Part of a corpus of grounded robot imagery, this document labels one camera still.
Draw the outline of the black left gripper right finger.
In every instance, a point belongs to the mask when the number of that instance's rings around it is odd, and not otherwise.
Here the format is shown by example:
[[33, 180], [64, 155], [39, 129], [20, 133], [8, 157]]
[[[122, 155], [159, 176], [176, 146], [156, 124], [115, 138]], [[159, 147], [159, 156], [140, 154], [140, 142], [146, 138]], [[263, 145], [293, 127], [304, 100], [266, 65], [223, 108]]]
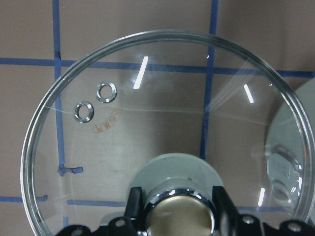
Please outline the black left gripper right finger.
[[240, 214], [224, 187], [213, 187], [212, 200], [221, 236], [263, 235], [259, 219], [253, 215]]

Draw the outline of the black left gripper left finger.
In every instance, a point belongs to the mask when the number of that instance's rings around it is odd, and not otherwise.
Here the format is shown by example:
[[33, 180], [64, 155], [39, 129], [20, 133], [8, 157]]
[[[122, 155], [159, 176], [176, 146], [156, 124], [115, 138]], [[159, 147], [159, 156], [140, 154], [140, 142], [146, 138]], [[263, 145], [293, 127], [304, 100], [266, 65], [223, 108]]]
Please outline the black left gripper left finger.
[[123, 216], [108, 224], [109, 236], [137, 236], [144, 231], [144, 203], [141, 187], [132, 187]]

